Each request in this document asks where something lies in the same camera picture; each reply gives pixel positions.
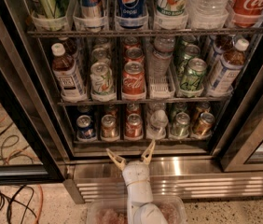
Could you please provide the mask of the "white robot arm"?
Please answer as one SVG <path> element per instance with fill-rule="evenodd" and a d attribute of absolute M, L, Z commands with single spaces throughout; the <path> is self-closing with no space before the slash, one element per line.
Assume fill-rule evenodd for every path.
<path fill-rule="evenodd" d="M 127 188 L 128 224 L 168 224 L 159 208 L 153 204 L 149 164 L 155 144 L 152 140 L 139 161 L 127 162 L 109 148 L 106 150 L 109 158 L 122 172 Z"/>

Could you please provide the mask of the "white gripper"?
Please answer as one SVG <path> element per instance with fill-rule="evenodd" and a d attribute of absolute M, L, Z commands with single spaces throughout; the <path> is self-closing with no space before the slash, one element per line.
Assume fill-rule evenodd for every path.
<path fill-rule="evenodd" d="M 131 161 L 126 165 L 126 160 L 114 153 L 111 149 L 107 149 L 106 153 L 111 161 L 122 171 L 122 175 L 127 186 L 149 180 L 148 164 L 151 162 L 156 142 L 151 141 L 149 146 L 141 155 L 141 161 Z"/>

